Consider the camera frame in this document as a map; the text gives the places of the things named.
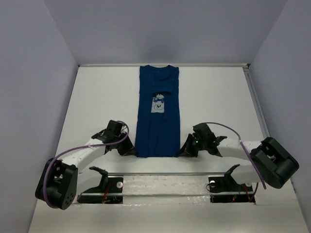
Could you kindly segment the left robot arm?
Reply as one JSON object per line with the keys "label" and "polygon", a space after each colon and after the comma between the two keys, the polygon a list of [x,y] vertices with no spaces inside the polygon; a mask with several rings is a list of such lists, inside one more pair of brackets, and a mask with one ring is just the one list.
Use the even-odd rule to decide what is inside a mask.
{"label": "left robot arm", "polygon": [[35,197],[53,209],[67,209],[77,194],[78,174],[97,158],[117,150],[119,155],[134,155],[129,127],[123,121],[110,120],[83,146],[68,149],[49,159],[35,190]]}

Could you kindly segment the blue printed t shirt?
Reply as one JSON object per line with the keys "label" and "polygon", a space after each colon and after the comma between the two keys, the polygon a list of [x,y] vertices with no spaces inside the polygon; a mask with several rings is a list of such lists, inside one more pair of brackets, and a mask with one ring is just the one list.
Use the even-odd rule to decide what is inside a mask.
{"label": "blue printed t shirt", "polygon": [[137,156],[175,157],[180,149],[179,68],[139,68]]}

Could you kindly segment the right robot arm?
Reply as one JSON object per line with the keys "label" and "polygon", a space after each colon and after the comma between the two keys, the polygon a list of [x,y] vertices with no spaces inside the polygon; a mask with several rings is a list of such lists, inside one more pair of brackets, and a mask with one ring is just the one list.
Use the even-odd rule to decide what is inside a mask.
{"label": "right robot arm", "polygon": [[235,190],[242,184],[261,183],[281,189],[298,171],[298,161],[274,138],[262,141],[243,141],[227,136],[216,136],[204,122],[193,127],[178,151],[178,157],[197,157],[200,151],[206,151],[217,157],[232,157],[250,162],[247,166],[233,165],[224,174],[224,185],[228,190]]}

